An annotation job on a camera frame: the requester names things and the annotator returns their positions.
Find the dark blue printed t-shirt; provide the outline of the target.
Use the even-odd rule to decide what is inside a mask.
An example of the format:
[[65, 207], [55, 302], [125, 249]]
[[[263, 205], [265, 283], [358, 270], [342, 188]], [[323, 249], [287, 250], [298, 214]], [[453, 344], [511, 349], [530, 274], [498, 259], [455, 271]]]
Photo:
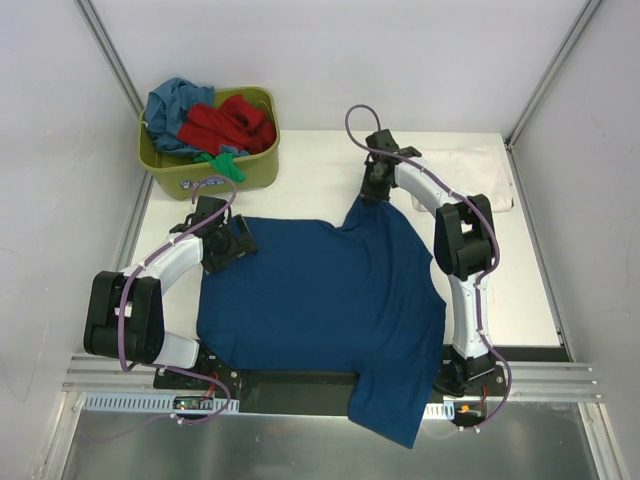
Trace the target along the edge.
[[356, 199], [340, 226], [247, 225], [257, 252], [202, 278], [199, 339], [236, 369], [356, 374], [349, 419], [412, 447], [441, 364], [446, 304], [408, 219]]

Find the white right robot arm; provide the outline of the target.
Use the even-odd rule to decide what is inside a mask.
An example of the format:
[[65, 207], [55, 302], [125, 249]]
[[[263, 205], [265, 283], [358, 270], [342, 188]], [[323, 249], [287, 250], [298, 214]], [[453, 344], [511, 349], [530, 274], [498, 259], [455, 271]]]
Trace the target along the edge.
[[370, 134], [363, 148], [368, 157], [361, 197], [386, 201], [391, 189], [401, 188], [435, 219], [433, 256], [448, 277], [454, 319], [451, 358], [435, 389], [453, 397], [473, 394], [496, 365], [483, 319], [487, 277], [500, 258], [490, 201], [454, 191], [428, 169], [418, 150], [399, 147], [387, 129]]

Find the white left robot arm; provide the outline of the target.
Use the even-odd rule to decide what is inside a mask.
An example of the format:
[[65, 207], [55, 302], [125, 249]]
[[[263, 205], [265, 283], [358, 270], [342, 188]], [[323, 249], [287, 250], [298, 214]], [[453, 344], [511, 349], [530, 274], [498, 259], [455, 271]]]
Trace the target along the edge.
[[83, 336], [84, 350], [135, 364], [177, 367], [188, 388], [204, 387], [210, 363], [199, 356], [200, 344], [166, 330], [164, 294], [188, 271], [223, 272], [237, 259], [258, 251], [246, 220], [231, 203], [200, 197], [192, 213], [169, 230], [164, 243], [136, 264], [102, 271], [92, 283]]

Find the green t-shirt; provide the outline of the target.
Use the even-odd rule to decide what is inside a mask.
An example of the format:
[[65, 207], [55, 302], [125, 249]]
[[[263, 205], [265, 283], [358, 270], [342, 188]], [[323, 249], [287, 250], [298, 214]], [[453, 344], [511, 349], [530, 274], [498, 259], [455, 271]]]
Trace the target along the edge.
[[213, 156], [210, 153], [203, 152], [194, 158], [197, 164], [208, 164], [219, 174], [229, 178], [236, 183], [243, 183], [247, 176], [235, 165], [235, 155], [231, 152], [220, 153]]

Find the olive green plastic bin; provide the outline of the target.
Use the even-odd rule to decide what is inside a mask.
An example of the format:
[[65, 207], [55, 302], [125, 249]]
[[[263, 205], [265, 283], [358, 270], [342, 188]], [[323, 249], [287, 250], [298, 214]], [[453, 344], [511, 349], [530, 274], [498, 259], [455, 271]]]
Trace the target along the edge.
[[[233, 95], [242, 95], [252, 107], [264, 112], [276, 130], [275, 142], [264, 152], [234, 160], [234, 165], [247, 176], [244, 182], [238, 183], [238, 189], [268, 187], [276, 180], [279, 173], [278, 147], [281, 139], [273, 96], [268, 90], [257, 86], [223, 88], [216, 92], [213, 106], [219, 107]], [[205, 177], [218, 175], [218, 172], [207, 162], [195, 163], [189, 157], [157, 152], [143, 125], [143, 120], [144, 113], [141, 113], [138, 140], [139, 162], [168, 196], [176, 200], [189, 199], [198, 182]]]

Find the white folded t-shirt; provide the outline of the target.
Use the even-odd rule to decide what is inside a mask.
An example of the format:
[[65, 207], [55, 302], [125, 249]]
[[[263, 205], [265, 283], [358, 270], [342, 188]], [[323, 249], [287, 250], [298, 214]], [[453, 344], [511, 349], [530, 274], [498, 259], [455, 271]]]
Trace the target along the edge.
[[428, 149], [414, 161], [457, 193], [485, 195], [494, 213], [514, 206], [511, 175], [496, 146]]

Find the red t-shirt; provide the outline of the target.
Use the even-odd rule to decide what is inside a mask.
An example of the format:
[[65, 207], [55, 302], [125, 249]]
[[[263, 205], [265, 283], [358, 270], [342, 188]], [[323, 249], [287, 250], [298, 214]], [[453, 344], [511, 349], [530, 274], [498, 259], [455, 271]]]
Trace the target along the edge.
[[243, 95], [236, 94], [219, 107], [194, 105], [178, 130], [177, 138], [212, 155], [220, 154], [225, 147], [255, 155], [275, 143], [277, 129], [265, 111], [248, 103]]

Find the light blue t-shirt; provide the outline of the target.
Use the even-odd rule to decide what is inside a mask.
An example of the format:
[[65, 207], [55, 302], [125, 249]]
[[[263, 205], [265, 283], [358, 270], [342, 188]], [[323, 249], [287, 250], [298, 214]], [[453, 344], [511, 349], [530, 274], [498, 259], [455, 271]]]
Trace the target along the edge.
[[180, 77], [166, 80], [148, 94], [144, 124], [157, 152], [196, 156], [200, 150], [178, 139], [188, 112], [197, 104], [212, 106], [215, 89]]

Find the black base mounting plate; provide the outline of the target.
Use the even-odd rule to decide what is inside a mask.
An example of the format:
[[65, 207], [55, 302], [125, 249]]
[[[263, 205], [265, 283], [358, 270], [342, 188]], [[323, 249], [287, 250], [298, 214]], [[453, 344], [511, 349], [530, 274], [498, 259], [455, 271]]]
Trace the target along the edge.
[[[449, 367], [452, 348], [443, 347], [444, 360], [439, 372], [436, 389], [430, 403], [444, 399], [442, 386], [453, 387], [453, 367]], [[230, 390], [231, 397], [239, 400], [240, 411], [257, 414], [346, 416], [355, 385], [356, 373], [330, 371], [255, 371], [237, 370], [220, 360], [212, 351], [202, 347], [195, 367], [190, 371], [211, 376]], [[156, 370], [153, 388], [158, 390], [186, 391], [184, 395], [203, 395], [212, 386], [210, 382], [184, 374]], [[470, 397], [503, 397], [506, 393], [506, 377], [501, 366], [482, 377], [470, 380], [458, 392]]]

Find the right aluminium frame post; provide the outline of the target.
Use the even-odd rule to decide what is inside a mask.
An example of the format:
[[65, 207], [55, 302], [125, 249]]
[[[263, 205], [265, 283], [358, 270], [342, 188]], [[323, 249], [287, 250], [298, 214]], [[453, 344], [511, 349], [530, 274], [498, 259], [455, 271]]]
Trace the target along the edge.
[[605, 4], [606, 2], [604, 0], [587, 0], [581, 6], [578, 14], [572, 21], [568, 31], [544, 70], [544, 73], [525, 103], [514, 126], [505, 137], [505, 146], [508, 151], [513, 150], [517, 141], [533, 120], [536, 111], [542, 105], [546, 95], [550, 92], [553, 83], [576, 50], [590, 24]]

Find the aluminium frame post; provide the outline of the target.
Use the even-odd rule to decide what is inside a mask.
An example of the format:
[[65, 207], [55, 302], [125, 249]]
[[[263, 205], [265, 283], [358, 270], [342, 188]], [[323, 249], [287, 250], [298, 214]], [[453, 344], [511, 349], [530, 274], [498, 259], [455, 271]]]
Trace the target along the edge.
[[138, 117], [143, 110], [142, 99], [107, 31], [95, 3], [91, 0], [75, 0], [74, 4], [96, 42], [107, 66], [111, 70], [127, 103], [133, 110], [134, 115]]
[[536, 111], [542, 105], [546, 95], [550, 92], [553, 83], [576, 50], [590, 24], [605, 4], [606, 2], [604, 0], [587, 0], [581, 6], [578, 14], [572, 21], [568, 31], [544, 70], [544, 73], [525, 103], [514, 126], [505, 137], [505, 146], [508, 151], [513, 150], [517, 141], [533, 120]]

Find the left aluminium frame post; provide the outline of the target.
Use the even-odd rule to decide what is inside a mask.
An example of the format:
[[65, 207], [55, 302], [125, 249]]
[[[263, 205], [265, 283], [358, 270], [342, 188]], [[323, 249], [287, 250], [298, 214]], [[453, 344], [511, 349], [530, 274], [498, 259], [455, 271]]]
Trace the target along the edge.
[[111, 70], [127, 103], [133, 110], [134, 115], [138, 117], [143, 110], [142, 99], [107, 31], [95, 3], [91, 0], [75, 0], [74, 4], [96, 42], [107, 66]]

